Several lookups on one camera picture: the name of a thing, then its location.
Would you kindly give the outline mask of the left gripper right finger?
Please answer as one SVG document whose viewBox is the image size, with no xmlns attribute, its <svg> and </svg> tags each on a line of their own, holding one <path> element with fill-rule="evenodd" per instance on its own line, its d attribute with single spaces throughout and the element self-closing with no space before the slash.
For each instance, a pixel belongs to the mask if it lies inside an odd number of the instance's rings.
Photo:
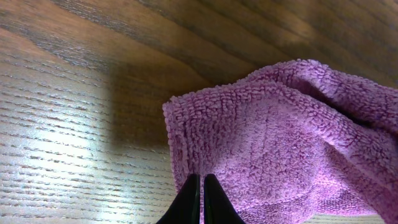
<svg viewBox="0 0 398 224">
<path fill-rule="evenodd" d="M 245 224 L 214 174 L 208 174 L 204 180 L 204 223 Z"/>
</svg>

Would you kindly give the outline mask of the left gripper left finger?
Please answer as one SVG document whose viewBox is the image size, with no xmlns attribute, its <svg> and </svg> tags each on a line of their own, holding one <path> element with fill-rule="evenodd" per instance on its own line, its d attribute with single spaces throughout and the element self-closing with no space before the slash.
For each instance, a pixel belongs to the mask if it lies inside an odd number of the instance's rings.
<svg viewBox="0 0 398 224">
<path fill-rule="evenodd" d="M 190 174 L 169 209 L 156 224 L 199 224 L 200 176 Z"/>
</svg>

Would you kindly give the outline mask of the purple cloth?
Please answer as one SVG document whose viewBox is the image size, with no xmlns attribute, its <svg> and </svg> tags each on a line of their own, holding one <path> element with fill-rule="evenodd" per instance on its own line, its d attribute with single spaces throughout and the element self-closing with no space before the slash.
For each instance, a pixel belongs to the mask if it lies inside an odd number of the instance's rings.
<svg viewBox="0 0 398 224">
<path fill-rule="evenodd" d="M 315 60 L 163 105 L 176 188 L 214 174 L 246 223 L 397 222 L 397 90 Z"/>
</svg>

